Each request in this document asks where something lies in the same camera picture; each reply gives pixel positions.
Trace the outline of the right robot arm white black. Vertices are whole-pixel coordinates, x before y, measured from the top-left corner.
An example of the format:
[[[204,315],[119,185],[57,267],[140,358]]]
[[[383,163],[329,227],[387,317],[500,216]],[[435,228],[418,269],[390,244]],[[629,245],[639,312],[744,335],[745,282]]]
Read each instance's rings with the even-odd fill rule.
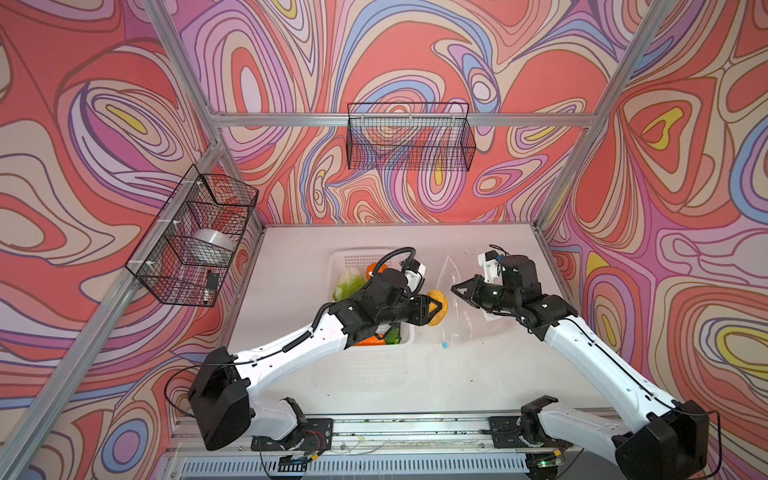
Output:
[[[491,250],[480,255],[479,263],[483,274],[453,285],[452,293],[488,316],[517,320],[578,369],[620,418],[610,422],[544,395],[520,410],[521,442],[569,442],[612,462],[628,479],[703,478],[708,412],[648,380],[609,348],[566,300],[544,293],[530,258]]]

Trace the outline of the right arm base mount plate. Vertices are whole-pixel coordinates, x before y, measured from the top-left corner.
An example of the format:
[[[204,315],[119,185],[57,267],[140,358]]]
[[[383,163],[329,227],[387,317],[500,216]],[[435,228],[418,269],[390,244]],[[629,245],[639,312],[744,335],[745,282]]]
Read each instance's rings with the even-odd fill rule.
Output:
[[[547,435],[543,428],[527,415],[491,416],[486,433],[495,448],[559,448],[568,449],[572,443]]]

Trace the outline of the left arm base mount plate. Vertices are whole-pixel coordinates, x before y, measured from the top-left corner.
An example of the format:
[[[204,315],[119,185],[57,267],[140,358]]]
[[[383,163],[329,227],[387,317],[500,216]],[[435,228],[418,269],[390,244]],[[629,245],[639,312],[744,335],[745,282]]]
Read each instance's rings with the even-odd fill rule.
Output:
[[[333,431],[334,420],[332,418],[310,418],[300,423],[282,440],[274,440],[264,436],[253,437],[251,450],[254,452],[321,453],[332,447]]]

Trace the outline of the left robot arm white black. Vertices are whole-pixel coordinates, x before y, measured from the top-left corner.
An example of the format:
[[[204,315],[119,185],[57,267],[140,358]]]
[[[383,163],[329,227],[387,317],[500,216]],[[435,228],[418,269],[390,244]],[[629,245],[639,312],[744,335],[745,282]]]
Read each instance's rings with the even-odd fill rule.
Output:
[[[444,301],[415,292],[406,274],[386,269],[351,296],[323,304],[303,329],[238,353],[215,349],[188,394],[205,449],[217,451],[243,437],[284,450],[301,447],[311,434],[308,420],[295,399],[265,396],[271,384],[375,336],[382,326],[425,326],[445,311]]]

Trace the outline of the orange toy pumpkin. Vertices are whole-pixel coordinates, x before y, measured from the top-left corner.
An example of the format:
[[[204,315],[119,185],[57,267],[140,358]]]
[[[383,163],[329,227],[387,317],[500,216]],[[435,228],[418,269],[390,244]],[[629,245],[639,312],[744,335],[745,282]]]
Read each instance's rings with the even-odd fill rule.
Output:
[[[382,264],[382,265],[381,265],[379,268],[376,268],[376,263],[372,263],[372,264],[370,264],[370,265],[369,265],[369,266],[366,268],[365,277],[366,277],[367,279],[371,279],[371,278],[372,278],[372,276],[373,276],[375,273],[378,273],[378,272],[384,271],[384,270],[386,270],[386,269],[388,269],[388,266],[387,266],[386,264]]]

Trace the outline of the clear zip top bag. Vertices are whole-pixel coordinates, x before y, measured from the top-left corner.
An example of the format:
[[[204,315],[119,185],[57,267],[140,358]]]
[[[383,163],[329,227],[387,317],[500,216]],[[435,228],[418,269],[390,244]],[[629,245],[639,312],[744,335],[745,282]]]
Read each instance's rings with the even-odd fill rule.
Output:
[[[454,349],[503,334],[506,327],[500,320],[489,321],[485,312],[474,309],[451,291],[461,283],[461,274],[450,256],[447,256],[437,280],[437,290],[446,297],[443,320],[436,326],[442,333],[444,349]]]

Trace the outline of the white plastic perforated basket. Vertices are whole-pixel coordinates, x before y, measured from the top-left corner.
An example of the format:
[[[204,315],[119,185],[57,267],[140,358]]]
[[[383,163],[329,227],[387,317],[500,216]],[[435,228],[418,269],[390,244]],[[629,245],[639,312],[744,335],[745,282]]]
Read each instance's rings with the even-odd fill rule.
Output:
[[[426,318],[426,297],[410,284],[410,272],[394,262],[401,255],[410,262],[415,250],[369,248],[331,255],[329,313],[339,316],[349,348],[399,348],[415,338],[413,322]]]

